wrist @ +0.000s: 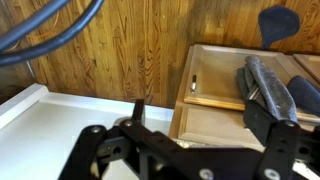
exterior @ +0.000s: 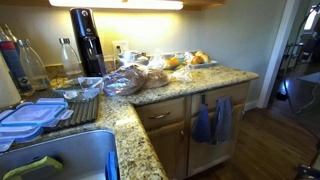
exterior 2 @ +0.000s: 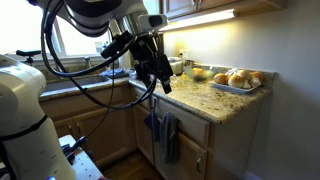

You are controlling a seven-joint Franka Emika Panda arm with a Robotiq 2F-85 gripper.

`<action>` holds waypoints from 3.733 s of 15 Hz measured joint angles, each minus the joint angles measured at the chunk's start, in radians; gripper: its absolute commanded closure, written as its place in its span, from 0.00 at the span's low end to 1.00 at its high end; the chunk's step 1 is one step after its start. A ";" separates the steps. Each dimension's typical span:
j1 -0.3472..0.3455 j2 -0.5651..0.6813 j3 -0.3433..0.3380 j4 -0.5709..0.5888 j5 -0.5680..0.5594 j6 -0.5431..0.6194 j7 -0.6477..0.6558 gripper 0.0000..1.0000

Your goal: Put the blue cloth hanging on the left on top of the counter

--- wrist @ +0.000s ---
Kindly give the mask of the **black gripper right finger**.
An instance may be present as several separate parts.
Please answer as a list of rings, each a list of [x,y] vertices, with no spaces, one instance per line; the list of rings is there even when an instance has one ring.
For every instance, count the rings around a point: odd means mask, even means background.
[[[245,102],[243,121],[265,147],[255,177],[258,180],[303,180],[295,162],[320,174],[319,127],[305,130],[291,119],[276,119],[255,100]]]

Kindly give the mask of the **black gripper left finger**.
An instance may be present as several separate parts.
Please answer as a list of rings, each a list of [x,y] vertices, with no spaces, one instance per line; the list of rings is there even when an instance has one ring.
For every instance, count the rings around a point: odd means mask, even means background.
[[[140,180],[169,180],[174,171],[157,157],[147,140],[151,132],[144,127],[145,103],[135,101],[132,116],[117,120],[107,130],[102,125],[84,128],[58,180],[102,180],[110,163],[122,160]]]

